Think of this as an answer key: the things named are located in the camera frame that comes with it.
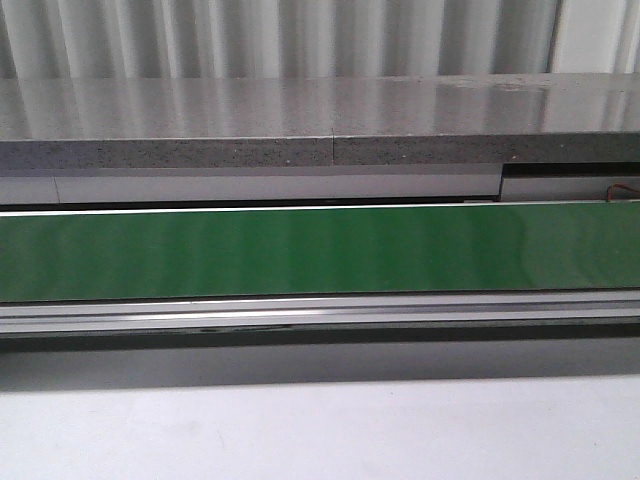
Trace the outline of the green conveyor belt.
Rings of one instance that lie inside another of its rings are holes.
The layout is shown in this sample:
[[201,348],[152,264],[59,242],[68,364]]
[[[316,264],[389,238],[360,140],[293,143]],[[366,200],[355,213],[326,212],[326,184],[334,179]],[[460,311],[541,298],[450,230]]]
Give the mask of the green conveyor belt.
[[5,303],[638,284],[635,202],[1,218]]

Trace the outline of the grey stone shelf slab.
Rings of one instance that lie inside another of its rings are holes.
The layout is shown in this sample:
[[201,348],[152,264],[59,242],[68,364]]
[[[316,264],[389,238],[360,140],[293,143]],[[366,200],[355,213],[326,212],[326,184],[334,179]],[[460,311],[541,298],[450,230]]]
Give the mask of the grey stone shelf slab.
[[5,79],[5,170],[627,163],[635,74]]

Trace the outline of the white pleated curtain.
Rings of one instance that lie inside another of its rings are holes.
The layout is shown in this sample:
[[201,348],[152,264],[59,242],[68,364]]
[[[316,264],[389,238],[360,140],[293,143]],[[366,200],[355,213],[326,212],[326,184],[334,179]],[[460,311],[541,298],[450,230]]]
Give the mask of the white pleated curtain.
[[635,73],[635,1],[5,1],[5,78]]

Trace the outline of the silver conveyor frame rail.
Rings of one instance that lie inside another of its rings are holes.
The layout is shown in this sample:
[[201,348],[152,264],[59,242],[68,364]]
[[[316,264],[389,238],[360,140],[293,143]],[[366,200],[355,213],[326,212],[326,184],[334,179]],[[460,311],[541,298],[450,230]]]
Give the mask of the silver conveyor frame rail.
[[4,334],[216,327],[634,321],[636,290],[127,301],[3,306]]

